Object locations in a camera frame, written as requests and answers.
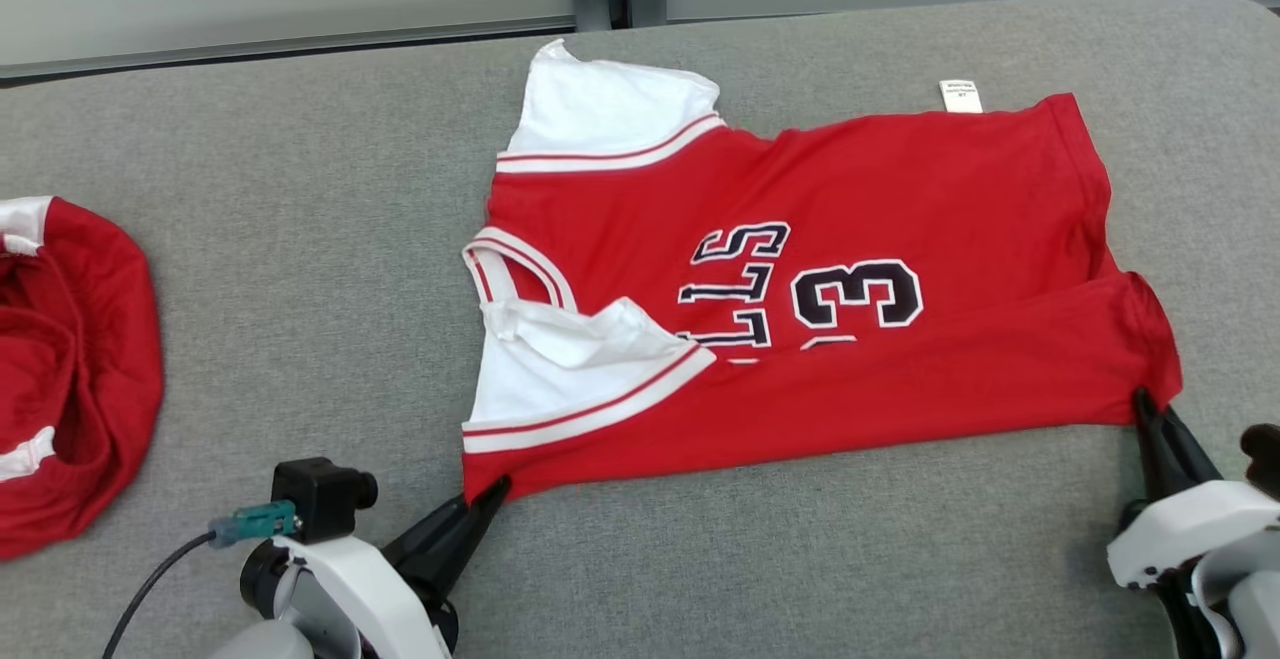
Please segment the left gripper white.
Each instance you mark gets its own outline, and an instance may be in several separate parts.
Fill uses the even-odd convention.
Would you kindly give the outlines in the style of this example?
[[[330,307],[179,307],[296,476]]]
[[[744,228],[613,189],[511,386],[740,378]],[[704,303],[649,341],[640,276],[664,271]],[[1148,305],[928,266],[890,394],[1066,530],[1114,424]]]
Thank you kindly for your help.
[[[239,587],[262,618],[241,631],[239,659],[451,659],[445,633],[394,568],[425,571],[433,594],[448,599],[509,488],[499,477],[474,500],[445,502],[383,554],[356,537],[260,544]]]

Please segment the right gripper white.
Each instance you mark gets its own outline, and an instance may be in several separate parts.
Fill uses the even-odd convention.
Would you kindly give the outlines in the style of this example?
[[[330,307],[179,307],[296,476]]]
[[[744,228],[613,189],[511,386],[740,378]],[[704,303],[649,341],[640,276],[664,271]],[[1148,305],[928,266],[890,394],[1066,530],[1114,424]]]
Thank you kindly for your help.
[[[1222,480],[1221,472],[1175,409],[1161,408],[1148,389],[1135,390],[1135,435],[1146,495],[1135,500],[1137,518],[1107,546],[1116,585],[1147,589],[1188,560],[1280,523],[1280,502],[1265,491],[1208,482]]]

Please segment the red white basketball jersey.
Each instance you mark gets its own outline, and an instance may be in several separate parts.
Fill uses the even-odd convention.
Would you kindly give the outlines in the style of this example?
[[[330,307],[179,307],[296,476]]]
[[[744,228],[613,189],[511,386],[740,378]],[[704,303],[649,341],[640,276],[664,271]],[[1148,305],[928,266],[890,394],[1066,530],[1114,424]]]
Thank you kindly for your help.
[[[463,491],[516,499],[1028,427],[1181,390],[1069,93],[760,138],[672,68],[539,49],[463,258]]]

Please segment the red shorts with white stripes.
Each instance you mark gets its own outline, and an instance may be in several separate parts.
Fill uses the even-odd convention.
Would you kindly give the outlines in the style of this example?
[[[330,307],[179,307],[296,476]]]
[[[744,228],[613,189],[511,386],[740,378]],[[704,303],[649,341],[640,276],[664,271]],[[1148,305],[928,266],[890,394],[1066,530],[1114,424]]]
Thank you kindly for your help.
[[[143,464],[163,394],[136,241],[60,197],[0,200],[0,562],[102,514]]]

